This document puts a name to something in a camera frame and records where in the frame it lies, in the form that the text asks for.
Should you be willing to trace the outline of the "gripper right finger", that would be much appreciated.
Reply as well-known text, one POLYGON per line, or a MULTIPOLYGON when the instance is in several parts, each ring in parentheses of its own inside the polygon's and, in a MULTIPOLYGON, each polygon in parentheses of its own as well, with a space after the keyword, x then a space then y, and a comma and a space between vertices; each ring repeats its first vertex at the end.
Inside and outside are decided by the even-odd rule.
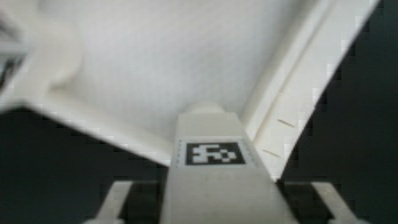
POLYGON ((313 182, 311 185, 332 214, 332 219, 327 224, 371 224, 357 218, 332 183, 313 182))

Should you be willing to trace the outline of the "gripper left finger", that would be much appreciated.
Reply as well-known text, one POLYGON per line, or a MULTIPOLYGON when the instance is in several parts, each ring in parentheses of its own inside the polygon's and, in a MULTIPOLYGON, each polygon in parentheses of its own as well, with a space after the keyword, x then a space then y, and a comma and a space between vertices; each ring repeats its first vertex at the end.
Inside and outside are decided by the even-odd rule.
POLYGON ((121 212, 131 186, 131 181, 115 181, 112 183, 96 216, 82 224, 124 224, 121 212))

